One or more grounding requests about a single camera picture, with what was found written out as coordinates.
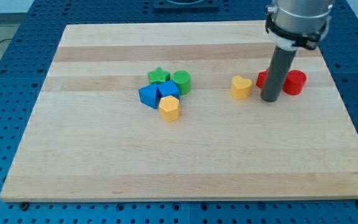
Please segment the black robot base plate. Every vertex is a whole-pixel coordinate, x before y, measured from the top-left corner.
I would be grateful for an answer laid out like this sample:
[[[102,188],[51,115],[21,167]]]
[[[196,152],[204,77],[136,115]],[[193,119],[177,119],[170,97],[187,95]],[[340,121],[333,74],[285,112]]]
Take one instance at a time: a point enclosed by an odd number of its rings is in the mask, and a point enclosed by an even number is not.
[[[152,0],[153,10],[219,9],[218,0]]]

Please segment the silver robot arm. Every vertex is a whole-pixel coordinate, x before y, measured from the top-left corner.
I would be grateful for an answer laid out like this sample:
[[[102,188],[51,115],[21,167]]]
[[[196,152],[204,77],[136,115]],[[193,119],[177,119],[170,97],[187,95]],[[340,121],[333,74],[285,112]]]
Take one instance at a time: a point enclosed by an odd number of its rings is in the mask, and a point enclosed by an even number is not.
[[[314,50],[328,33],[333,4],[333,0],[272,0],[265,8],[265,30],[282,50]]]

